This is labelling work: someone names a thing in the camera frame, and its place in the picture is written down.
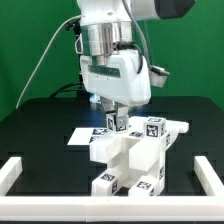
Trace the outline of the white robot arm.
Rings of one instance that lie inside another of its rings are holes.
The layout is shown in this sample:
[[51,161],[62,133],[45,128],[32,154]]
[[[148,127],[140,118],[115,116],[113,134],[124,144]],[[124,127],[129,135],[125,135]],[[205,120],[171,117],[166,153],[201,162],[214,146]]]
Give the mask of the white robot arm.
[[132,31],[139,20],[181,18],[196,0],[77,0],[81,34],[77,40],[86,90],[98,95],[115,126],[128,124],[128,109],[144,105],[151,88],[169,73],[152,65],[147,44],[137,46]]

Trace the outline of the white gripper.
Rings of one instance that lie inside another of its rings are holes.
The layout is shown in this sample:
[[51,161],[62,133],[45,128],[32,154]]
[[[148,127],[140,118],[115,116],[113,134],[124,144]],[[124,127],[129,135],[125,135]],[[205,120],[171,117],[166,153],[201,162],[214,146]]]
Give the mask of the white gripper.
[[142,69],[137,73],[139,58],[137,50],[121,50],[118,55],[109,56],[106,66],[93,65],[89,56],[80,58],[86,90],[104,97],[101,99],[103,109],[106,114],[115,112],[117,127],[128,124],[128,106],[147,104],[151,98],[146,59],[142,57]]

